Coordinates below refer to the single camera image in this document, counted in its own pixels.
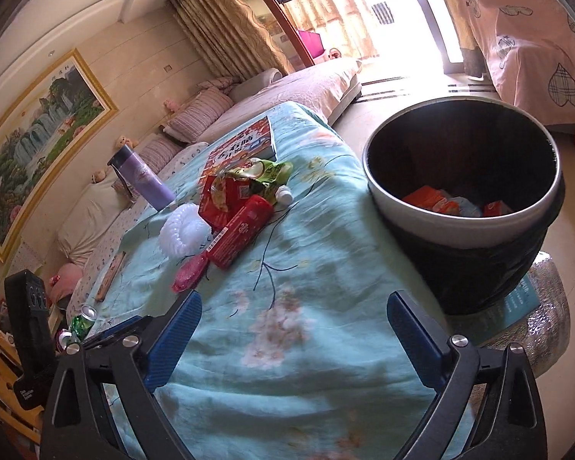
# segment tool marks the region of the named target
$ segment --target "pink bed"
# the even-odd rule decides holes
[[[575,23],[557,0],[466,0],[500,98],[545,125],[575,124]]]

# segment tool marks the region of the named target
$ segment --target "plush toy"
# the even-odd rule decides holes
[[[179,105],[178,103],[176,103],[174,100],[172,99],[166,99],[164,100],[164,107],[166,107],[166,109],[168,109],[169,111],[171,111],[173,114],[175,112],[177,112],[179,109],[181,109],[181,105]]]
[[[115,142],[115,148],[120,149],[124,145],[129,146],[132,150],[138,145],[138,140],[131,140],[130,138],[126,138],[125,136],[120,136]]]
[[[98,169],[92,174],[92,183],[99,183],[107,177],[107,172],[104,169]]]

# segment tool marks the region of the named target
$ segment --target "red book cover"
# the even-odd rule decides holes
[[[209,154],[198,185],[203,187],[207,176],[216,175],[220,170],[233,167],[238,161],[249,158],[275,160],[273,130],[268,117],[243,128],[214,149]]]

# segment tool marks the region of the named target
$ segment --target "white bottle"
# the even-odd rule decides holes
[[[287,185],[281,185],[277,188],[277,191],[274,193],[274,197],[277,199],[277,203],[282,204],[283,206],[289,206],[294,201],[292,191]]]

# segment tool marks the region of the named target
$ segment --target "landscape painting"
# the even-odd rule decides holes
[[[50,184],[117,111],[77,51],[34,81],[0,120],[0,260]]]

